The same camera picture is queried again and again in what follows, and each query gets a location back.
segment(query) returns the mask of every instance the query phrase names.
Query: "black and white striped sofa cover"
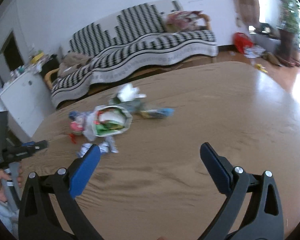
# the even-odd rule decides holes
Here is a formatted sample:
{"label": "black and white striped sofa cover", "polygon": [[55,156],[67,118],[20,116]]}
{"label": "black and white striped sofa cover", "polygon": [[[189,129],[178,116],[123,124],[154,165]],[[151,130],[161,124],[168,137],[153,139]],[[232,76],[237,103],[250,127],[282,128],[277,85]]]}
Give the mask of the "black and white striped sofa cover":
{"label": "black and white striped sofa cover", "polygon": [[165,32],[160,15],[175,10],[182,10],[178,0],[145,3],[76,32],[62,44],[62,50],[87,54],[93,59],[58,79],[52,88],[54,106],[82,97],[91,84],[117,82],[146,65],[169,66],[197,54],[215,57],[218,46],[212,31]]}

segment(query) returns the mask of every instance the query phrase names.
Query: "gray handle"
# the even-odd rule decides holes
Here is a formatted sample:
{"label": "gray handle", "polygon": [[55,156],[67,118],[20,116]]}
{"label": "gray handle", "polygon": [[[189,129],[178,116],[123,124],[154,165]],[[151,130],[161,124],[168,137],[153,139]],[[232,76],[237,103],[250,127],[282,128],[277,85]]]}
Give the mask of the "gray handle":
{"label": "gray handle", "polygon": [[21,191],[17,181],[17,177],[19,176],[19,166],[20,163],[10,163],[9,168],[5,169],[4,171],[10,175],[11,180],[1,179],[4,194],[7,197],[8,205],[13,212],[19,210],[21,202]]}

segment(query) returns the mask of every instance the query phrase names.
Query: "doorway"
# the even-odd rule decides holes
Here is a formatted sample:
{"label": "doorway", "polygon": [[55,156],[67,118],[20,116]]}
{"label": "doorway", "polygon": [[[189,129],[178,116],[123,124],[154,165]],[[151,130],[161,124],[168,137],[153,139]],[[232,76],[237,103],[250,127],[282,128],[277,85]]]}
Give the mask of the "doorway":
{"label": "doorway", "polygon": [[3,53],[10,71],[13,71],[19,66],[24,65],[13,31],[9,34],[8,38],[4,42],[0,53]]}

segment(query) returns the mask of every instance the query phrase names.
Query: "curtain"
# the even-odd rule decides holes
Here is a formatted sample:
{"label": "curtain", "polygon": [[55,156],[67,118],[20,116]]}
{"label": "curtain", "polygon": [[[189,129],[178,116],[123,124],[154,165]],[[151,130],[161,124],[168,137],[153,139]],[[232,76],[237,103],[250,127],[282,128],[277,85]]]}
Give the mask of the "curtain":
{"label": "curtain", "polygon": [[240,21],[247,26],[259,26],[260,5],[259,0],[234,0],[237,25],[240,27]]}

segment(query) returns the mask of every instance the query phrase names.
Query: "wooden armrest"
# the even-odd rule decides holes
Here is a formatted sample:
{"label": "wooden armrest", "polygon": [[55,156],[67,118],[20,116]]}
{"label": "wooden armrest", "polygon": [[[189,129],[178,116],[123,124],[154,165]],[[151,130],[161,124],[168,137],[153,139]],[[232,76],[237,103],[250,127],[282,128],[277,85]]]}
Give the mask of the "wooden armrest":
{"label": "wooden armrest", "polygon": [[54,70],[49,71],[45,76],[44,76],[44,81],[46,82],[47,86],[52,89],[52,82],[51,82],[51,75],[53,73],[56,73],[59,71],[59,68],[56,68]]}
{"label": "wooden armrest", "polygon": [[205,20],[207,30],[208,31],[212,31],[212,29],[211,29],[211,23],[210,23],[210,21],[211,21],[210,16],[207,15],[207,14],[199,14],[199,17]]}

